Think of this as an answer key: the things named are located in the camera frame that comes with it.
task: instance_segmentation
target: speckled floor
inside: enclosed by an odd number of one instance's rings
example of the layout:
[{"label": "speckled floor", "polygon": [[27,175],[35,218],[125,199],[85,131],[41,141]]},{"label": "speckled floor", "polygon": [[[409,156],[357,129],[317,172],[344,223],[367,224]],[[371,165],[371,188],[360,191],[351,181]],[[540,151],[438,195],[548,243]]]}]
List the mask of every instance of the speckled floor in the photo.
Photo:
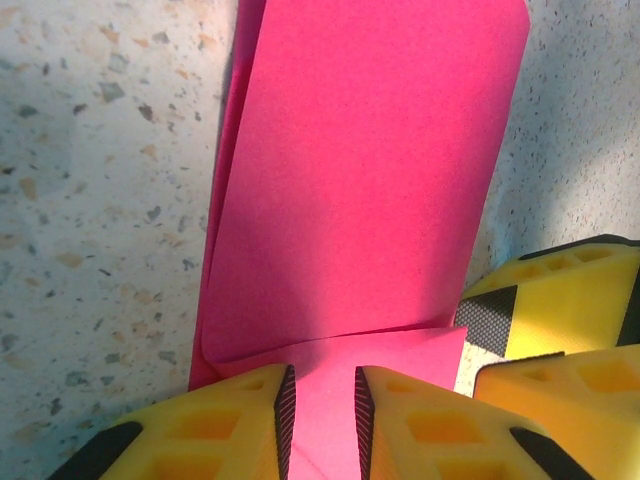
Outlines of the speckled floor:
[{"label": "speckled floor", "polygon": [[[640,6],[529,4],[469,282],[552,244],[640,238]],[[0,478],[41,478],[186,389],[234,16],[0,0]],[[494,360],[467,347],[457,390]]]}]

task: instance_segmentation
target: yellow plastic piece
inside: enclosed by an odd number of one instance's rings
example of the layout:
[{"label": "yellow plastic piece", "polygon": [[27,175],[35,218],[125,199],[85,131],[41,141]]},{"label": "yellow plastic piece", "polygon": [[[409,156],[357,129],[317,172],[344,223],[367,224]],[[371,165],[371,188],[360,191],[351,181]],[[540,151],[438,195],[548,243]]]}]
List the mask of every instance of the yellow plastic piece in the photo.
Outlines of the yellow plastic piece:
[{"label": "yellow plastic piece", "polygon": [[586,244],[511,260],[463,295],[517,285],[505,357],[611,348],[632,294],[640,248]]},{"label": "yellow plastic piece", "polygon": [[272,365],[131,413],[142,433],[101,480],[279,480]]},{"label": "yellow plastic piece", "polygon": [[491,365],[474,398],[540,423],[598,480],[640,479],[640,345]]},{"label": "yellow plastic piece", "polygon": [[509,431],[545,435],[534,422],[386,368],[363,372],[375,405],[371,480],[549,480]]}]

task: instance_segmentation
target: floor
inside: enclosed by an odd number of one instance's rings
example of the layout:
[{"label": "floor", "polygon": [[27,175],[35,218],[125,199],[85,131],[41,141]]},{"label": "floor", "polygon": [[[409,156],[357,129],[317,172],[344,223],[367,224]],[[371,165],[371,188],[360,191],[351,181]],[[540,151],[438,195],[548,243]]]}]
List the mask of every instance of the floor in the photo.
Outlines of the floor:
[{"label": "floor", "polygon": [[[640,6],[528,3],[469,283],[550,245],[640,238]],[[233,0],[0,3],[1,478],[42,478],[186,389],[234,16]],[[456,389],[495,360],[467,346]]]}]

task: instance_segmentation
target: pink sheet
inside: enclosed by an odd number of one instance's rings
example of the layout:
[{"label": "pink sheet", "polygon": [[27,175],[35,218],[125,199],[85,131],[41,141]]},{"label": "pink sheet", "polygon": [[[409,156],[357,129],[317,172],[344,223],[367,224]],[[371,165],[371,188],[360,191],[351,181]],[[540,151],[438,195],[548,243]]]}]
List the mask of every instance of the pink sheet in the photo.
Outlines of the pink sheet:
[{"label": "pink sheet", "polygon": [[239,1],[190,388],[294,363],[289,478],[357,478],[356,365],[453,386],[464,331],[424,329],[451,325],[527,12],[264,2]]}]

